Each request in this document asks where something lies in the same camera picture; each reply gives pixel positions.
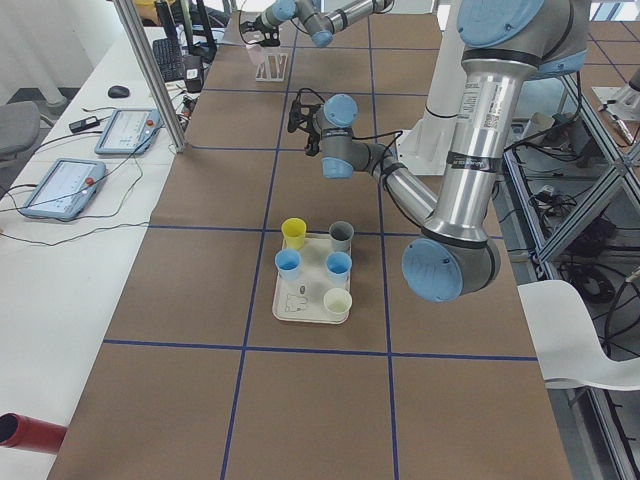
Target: yellow cup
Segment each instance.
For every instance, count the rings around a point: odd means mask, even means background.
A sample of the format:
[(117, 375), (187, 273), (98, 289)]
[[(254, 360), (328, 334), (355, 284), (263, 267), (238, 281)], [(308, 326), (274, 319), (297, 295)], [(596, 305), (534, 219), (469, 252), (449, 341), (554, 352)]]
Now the yellow cup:
[(282, 224), (282, 235), (287, 248), (300, 250), (304, 246), (307, 224), (300, 218), (288, 218)]

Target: keyboard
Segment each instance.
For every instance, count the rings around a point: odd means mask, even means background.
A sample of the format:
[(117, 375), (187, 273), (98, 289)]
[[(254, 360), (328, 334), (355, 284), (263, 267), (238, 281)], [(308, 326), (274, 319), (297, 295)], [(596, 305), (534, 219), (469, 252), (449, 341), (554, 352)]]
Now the keyboard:
[(176, 39), (161, 38), (160, 40), (154, 40), (153, 56), (156, 58), (162, 79), (165, 82), (183, 79), (182, 50)]

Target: red cylinder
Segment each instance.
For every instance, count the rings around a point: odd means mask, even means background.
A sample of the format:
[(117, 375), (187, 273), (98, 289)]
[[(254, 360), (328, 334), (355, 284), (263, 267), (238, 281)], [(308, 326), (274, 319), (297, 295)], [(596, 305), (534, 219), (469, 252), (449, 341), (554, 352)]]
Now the red cylinder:
[(66, 427), (16, 413), (0, 417), (0, 447), (57, 454)]

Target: plastic cup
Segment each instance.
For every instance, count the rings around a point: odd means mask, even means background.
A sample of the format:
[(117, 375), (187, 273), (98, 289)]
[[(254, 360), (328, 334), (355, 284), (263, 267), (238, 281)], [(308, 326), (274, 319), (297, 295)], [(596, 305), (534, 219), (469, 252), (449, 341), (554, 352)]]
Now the plastic cup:
[(352, 264), (351, 257), (344, 252), (333, 252), (329, 255), (326, 266), (331, 281), (335, 285), (344, 285), (349, 278)]
[(300, 264), (302, 257), (300, 252), (292, 248), (285, 248), (276, 254), (276, 267), (278, 274), (283, 280), (288, 282), (295, 280), (300, 276)]
[(307, 224), (301, 218), (288, 218), (282, 224), (282, 235), (287, 248), (300, 250), (304, 246)]
[(57, 454), (66, 433), (66, 427), (17, 413), (0, 417), (0, 447)]
[(344, 318), (349, 313), (349, 309), (351, 309), (353, 299), (351, 294), (344, 288), (332, 288), (324, 294), (322, 304), (332, 316)]
[(349, 222), (335, 222), (329, 227), (331, 236), (331, 249), (334, 252), (348, 252), (351, 248), (351, 241), (354, 234), (353, 225)]

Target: blue cup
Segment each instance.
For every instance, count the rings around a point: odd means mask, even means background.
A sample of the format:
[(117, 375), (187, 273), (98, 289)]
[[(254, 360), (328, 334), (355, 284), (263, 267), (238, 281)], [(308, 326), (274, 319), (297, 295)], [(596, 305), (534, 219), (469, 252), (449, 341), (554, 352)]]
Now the blue cup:
[(351, 257), (344, 252), (333, 252), (327, 257), (327, 272), (334, 285), (344, 285), (351, 271)]
[(283, 280), (288, 282), (295, 280), (300, 276), (300, 264), (302, 257), (300, 252), (292, 248), (285, 248), (276, 254), (276, 267), (278, 274)]

